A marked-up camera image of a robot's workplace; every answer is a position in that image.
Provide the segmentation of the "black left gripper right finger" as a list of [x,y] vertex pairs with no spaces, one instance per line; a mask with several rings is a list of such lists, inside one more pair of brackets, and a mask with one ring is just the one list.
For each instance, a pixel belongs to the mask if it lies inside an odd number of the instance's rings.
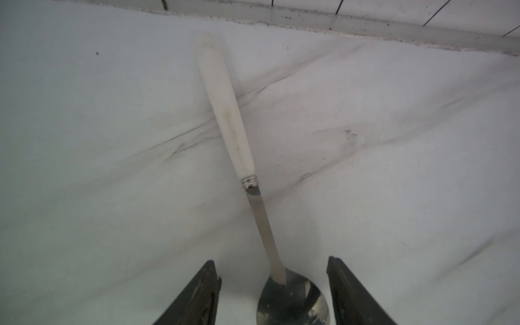
[[326,273],[336,324],[397,324],[340,258],[329,257]]

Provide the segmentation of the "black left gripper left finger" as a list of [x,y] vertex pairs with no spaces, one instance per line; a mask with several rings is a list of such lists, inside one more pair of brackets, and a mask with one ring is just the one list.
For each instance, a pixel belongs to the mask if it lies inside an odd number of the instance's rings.
[[153,325],[214,325],[222,279],[208,260]]

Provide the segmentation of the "white handled silver spoon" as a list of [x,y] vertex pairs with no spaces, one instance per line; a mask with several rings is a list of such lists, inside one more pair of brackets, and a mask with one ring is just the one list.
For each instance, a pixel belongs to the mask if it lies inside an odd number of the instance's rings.
[[195,49],[211,107],[269,262],[269,277],[257,304],[257,323],[329,324],[329,306],[320,289],[305,276],[286,268],[280,258],[224,55],[208,36],[198,39]]

